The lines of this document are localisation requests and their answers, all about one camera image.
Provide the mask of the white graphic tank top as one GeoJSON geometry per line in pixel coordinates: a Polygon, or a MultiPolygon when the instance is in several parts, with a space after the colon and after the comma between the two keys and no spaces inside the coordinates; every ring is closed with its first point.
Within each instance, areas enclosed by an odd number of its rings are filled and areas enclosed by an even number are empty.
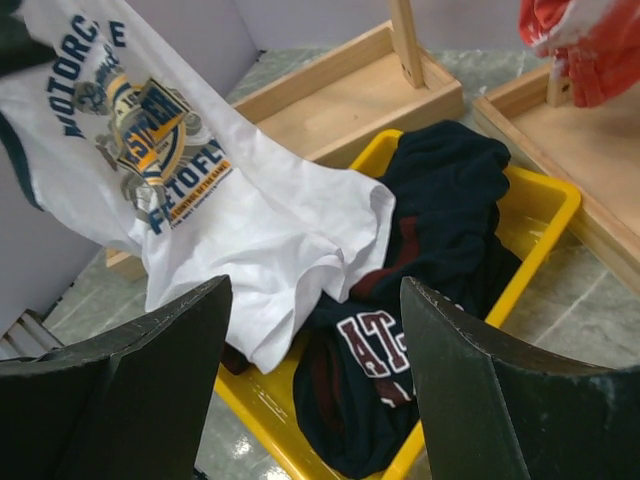
{"type": "Polygon", "coordinates": [[[385,260],[394,195],[298,157],[229,105],[123,1],[26,1],[55,58],[1,82],[1,137],[24,195],[139,257],[155,310],[228,275],[226,340],[261,371],[322,295],[385,260]]]}

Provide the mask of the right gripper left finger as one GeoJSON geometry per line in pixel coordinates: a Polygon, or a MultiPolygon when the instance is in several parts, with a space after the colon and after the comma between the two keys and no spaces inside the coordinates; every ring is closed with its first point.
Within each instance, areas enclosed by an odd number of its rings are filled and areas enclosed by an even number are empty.
{"type": "Polygon", "coordinates": [[[1,364],[5,479],[198,479],[228,276],[79,343],[1,364]]]}

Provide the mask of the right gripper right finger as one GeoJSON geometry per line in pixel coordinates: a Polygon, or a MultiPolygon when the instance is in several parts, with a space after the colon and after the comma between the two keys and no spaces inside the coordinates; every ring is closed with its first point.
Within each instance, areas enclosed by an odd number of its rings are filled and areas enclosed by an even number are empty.
{"type": "Polygon", "coordinates": [[[401,317],[436,479],[635,479],[639,369],[519,340],[407,277],[401,317]]]}

